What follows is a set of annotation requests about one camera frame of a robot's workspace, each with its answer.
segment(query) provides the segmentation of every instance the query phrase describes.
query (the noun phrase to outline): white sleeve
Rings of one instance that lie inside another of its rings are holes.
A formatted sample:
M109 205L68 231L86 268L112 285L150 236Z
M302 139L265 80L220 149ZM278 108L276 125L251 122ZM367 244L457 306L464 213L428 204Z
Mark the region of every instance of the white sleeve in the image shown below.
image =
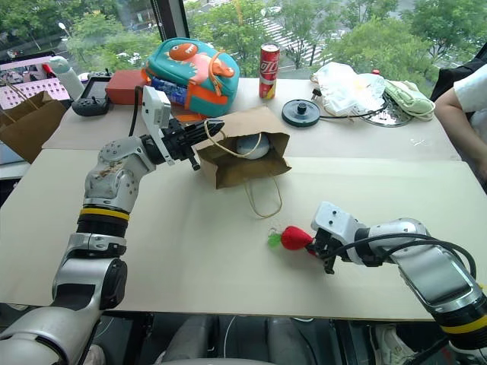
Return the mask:
M487 65L456 81L454 91L464 112L476 112L487 108Z

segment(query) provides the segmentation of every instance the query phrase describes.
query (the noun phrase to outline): plastic bag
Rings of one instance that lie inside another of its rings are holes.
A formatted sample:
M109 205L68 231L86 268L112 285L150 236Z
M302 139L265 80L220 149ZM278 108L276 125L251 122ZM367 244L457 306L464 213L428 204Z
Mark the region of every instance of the plastic bag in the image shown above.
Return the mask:
M384 104L384 78L357 75L349 65L330 62L320 68L314 79L320 86L325 110L336 116L364 114Z

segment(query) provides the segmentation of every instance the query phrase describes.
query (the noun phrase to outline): teal backpack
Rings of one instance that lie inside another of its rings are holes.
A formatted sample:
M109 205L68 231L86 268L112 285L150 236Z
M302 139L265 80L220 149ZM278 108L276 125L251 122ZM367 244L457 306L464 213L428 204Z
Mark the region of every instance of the teal backpack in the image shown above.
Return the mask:
M228 54L189 38L171 38L142 70L171 102L204 116L222 116L235 99L240 70Z

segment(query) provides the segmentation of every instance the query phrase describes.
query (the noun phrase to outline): soda can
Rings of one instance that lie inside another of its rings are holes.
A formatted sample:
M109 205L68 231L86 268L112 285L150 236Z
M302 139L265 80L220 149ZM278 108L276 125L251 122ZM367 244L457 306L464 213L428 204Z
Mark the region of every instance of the soda can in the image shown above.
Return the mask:
M279 67L279 46L264 43L260 47L260 83L259 96L272 99L275 96L275 83Z

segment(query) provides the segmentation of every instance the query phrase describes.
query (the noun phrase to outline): brown shopping bag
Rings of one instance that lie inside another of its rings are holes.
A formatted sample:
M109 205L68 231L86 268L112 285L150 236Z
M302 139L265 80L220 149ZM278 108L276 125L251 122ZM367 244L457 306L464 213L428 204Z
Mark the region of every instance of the brown shopping bag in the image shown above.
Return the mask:
M291 169L283 158L289 135L282 122L267 106L258 106L218 119L225 123L222 131L226 138L218 133L214 139L222 146L236 151L237 137L265 133L271 148L265 156L248 160L232 156L208 140L198 144L196 150L201 168L216 189L237 186L250 179L277 176Z
M0 110L0 141L32 163L58 128L66 108L46 91L27 98L15 85L9 86L24 101L12 109Z

